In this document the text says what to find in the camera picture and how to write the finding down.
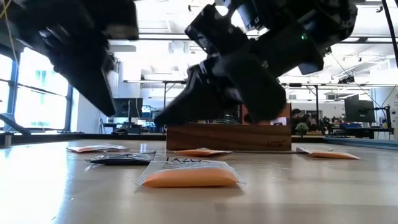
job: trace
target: computer monitor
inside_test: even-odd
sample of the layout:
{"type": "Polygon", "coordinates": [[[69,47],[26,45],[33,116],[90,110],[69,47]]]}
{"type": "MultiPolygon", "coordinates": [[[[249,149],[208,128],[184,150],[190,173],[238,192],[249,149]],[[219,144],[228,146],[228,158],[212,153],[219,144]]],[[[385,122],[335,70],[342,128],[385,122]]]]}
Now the computer monitor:
{"type": "Polygon", "coordinates": [[[344,104],[346,108],[346,121],[369,123],[376,122],[372,101],[345,99],[344,104]]]}
{"type": "Polygon", "coordinates": [[[142,98],[115,98],[117,118],[140,118],[142,116],[142,98]]]}

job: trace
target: desk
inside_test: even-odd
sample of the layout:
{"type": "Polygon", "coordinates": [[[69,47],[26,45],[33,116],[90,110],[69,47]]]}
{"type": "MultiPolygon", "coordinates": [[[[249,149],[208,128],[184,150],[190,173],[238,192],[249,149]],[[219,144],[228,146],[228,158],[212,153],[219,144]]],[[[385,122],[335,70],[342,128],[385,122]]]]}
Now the desk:
{"type": "Polygon", "coordinates": [[[164,142],[81,140],[0,150],[0,223],[397,223],[398,153],[328,144],[359,161],[300,154],[231,154],[248,182],[228,189],[146,189],[145,167],[90,166],[65,147],[120,144],[158,150],[164,142]]]}

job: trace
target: potted plant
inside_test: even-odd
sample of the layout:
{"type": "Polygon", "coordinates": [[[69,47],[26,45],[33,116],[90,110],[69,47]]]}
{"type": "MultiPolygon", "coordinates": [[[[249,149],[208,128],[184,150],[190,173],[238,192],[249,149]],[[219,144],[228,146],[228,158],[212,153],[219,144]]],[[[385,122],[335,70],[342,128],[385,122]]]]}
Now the potted plant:
{"type": "Polygon", "coordinates": [[[296,126],[296,133],[303,136],[304,134],[306,134],[308,131],[308,126],[305,123],[299,123],[296,126]]]}

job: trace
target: background table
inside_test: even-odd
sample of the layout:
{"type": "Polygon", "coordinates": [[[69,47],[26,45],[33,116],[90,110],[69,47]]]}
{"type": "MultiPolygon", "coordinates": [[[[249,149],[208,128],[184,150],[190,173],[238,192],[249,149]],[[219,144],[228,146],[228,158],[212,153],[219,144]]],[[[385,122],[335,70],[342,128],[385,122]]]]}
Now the background table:
{"type": "Polygon", "coordinates": [[[359,161],[302,154],[231,154],[221,158],[247,185],[147,189],[145,167],[93,166],[97,155],[66,146],[120,144],[158,150],[164,142],[82,140],[0,149],[0,223],[397,223],[398,152],[294,144],[349,152],[359,161]]]}

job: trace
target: window frame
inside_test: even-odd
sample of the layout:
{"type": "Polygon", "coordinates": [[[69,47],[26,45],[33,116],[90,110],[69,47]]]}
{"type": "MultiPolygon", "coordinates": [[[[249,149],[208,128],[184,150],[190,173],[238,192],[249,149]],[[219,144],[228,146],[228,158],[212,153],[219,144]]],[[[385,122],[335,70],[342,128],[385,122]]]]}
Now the window frame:
{"type": "MultiPolygon", "coordinates": [[[[0,78],[0,81],[6,82],[9,85],[9,94],[8,94],[8,105],[7,105],[7,113],[15,114],[16,109],[16,101],[19,87],[27,88],[32,91],[41,92],[43,94],[51,94],[56,96],[65,97],[67,100],[67,112],[65,117],[65,125],[63,129],[55,129],[55,128],[44,128],[44,131],[70,131],[70,122],[71,122],[71,113],[72,113],[72,93],[73,88],[71,85],[68,85],[68,93],[66,96],[59,95],[58,93],[54,93],[48,90],[44,90],[41,88],[36,88],[33,86],[23,85],[18,83],[19,80],[19,72],[18,72],[18,64],[21,62],[21,52],[16,52],[17,61],[16,63],[14,59],[14,54],[9,47],[0,44],[0,54],[7,56],[12,59],[12,70],[10,80],[3,80],[0,78]]],[[[42,131],[43,128],[27,128],[31,131],[42,131]]]]}

